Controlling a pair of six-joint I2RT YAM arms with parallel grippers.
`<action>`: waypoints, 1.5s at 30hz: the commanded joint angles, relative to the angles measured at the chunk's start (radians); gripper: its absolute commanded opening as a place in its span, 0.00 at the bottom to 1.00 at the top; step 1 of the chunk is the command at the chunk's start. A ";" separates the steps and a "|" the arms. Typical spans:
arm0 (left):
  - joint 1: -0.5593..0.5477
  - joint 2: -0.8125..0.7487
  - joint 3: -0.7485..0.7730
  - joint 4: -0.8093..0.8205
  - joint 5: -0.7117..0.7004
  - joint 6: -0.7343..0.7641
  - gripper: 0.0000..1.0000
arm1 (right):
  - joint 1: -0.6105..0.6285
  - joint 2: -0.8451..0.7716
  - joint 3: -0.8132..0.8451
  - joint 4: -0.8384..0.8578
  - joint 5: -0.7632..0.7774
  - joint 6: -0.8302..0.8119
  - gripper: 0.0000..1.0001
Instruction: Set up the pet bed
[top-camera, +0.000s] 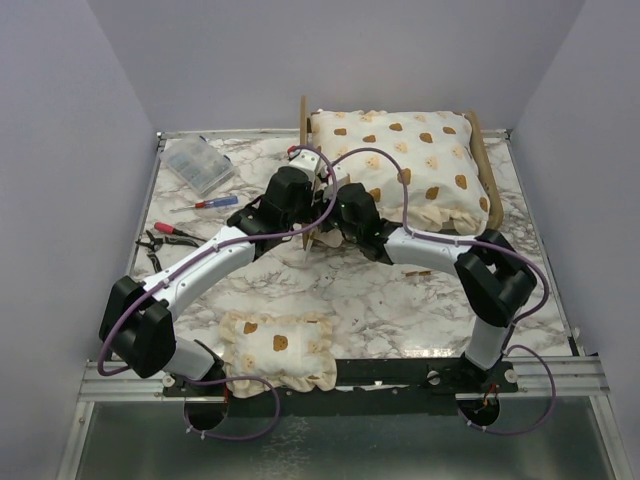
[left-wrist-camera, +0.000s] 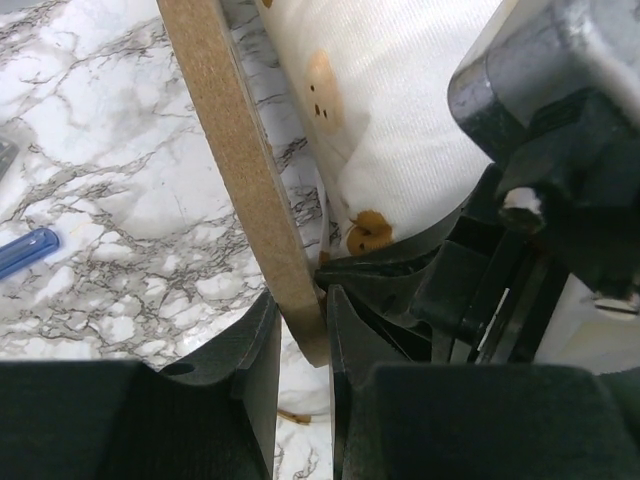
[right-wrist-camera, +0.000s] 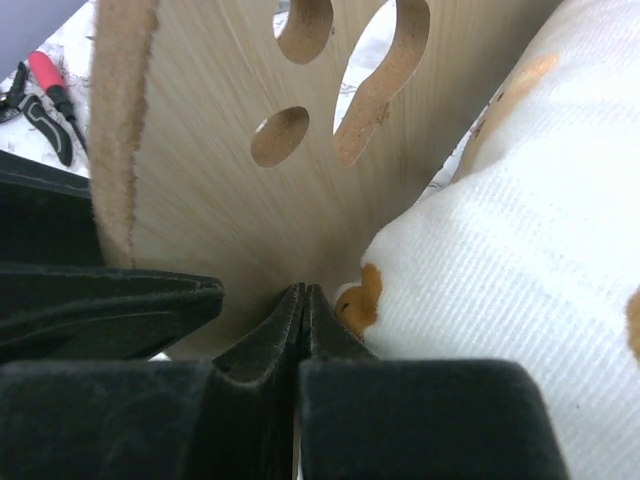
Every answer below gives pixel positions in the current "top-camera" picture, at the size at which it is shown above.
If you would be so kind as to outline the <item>large bear print cushion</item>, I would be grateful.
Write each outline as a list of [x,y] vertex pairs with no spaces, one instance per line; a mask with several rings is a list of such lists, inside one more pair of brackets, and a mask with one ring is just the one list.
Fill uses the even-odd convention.
[[381,217],[430,232],[488,229],[490,202],[462,112],[317,110],[310,123],[313,147],[364,186]]

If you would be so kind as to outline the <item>small bear print pillow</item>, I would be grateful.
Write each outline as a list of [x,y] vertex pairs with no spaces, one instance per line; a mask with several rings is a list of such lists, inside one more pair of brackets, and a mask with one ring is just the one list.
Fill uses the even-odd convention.
[[219,323],[224,371],[237,398],[250,398],[273,387],[307,393],[330,391],[337,364],[330,351],[332,321],[315,312],[271,316],[232,311]]

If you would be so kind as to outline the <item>wooden pet bed frame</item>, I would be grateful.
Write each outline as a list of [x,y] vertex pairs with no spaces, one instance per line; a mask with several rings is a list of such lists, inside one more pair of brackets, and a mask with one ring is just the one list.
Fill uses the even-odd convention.
[[[311,144],[311,123],[312,112],[307,106],[307,97],[302,95],[299,103],[299,140],[303,145]],[[473,159],[478,167],[478,178],[483,185],[485,193],[488,195],[490,208],[488,218],[488,229],[499,230],[504,220],[504,209],[495,181],[493,169],[489,156],[484,145],[484,137],[476,113],[473,110],[462,112],[462,115],[470,122],[471,138],[470,150]]]

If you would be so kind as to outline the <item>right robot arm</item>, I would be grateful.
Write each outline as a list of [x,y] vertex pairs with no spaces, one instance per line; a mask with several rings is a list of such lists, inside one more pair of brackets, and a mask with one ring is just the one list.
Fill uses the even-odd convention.
[[373,196],[359,183],[338,190],[331,212],[320,224],[337,230],[369,260],[426,268],[457,278],[476,319],[459,367],[461,383],[481,391],[496,376],[508,333],[537,286],[532,269],[504,236],[487,230],[480,237],[409,233],[380,216]]

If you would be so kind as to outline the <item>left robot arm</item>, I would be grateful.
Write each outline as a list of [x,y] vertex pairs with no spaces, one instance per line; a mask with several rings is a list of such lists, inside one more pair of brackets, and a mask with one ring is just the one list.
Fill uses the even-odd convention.
[[266,191],[234,212],[209,241],[171,267],[136,282],[125,276],[112,287],[99,330],[103,342],[98,371],[115,353],[141,378],[160,371],[186,377],[195,392],[206,395],[220,385],[221,371],[213,353],[174,332],[174,322],[202,294],[234,271],[249,265],[288,237],[320,225],[331,213],[345,177],[328,169],[331,194],[323,206],[309,173],[281,167]]

